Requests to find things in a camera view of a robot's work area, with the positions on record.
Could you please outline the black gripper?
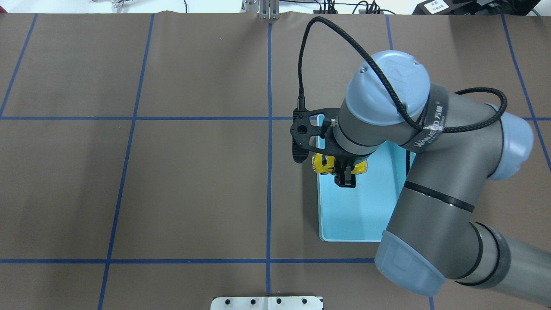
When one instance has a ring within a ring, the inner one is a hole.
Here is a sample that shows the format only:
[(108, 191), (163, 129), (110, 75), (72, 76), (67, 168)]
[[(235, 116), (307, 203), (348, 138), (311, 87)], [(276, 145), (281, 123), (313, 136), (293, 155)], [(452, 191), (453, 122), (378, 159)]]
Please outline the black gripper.
[(334, 183), (339, 188), (355, 188), (354, 163), (365, 161), (379, 148), (379, 144), (360, 145), (350, 140), (342, 130), (330, 129), (324, 139), (319, 138), (319, 147), (338, 159), (334, 162)]

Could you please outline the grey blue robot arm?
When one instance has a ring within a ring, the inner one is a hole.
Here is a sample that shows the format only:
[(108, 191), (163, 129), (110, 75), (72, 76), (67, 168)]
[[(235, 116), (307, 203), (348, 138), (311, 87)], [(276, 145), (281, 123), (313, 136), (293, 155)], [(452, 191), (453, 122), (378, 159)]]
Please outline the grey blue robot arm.
[(431, 83), (401, 51), (366, 60), (322, 129), (322, 162), (342, 187), (383, 143), (415, 154), (375, 263), (394, 284), (435, 296), (446, 280), (550, 307), (550, 253), (507, 237), (472, 214), (489, 179), (516, 174), (534, 137), (522, 118)]

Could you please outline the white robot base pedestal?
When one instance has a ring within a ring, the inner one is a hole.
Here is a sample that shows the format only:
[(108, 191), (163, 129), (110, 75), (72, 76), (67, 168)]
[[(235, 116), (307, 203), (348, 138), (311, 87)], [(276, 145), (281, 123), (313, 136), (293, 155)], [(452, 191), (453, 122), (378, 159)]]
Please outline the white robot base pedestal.
[(212, 300), (211, 310), (324, 310), (317, 296), (247, 296), (221, 297)]

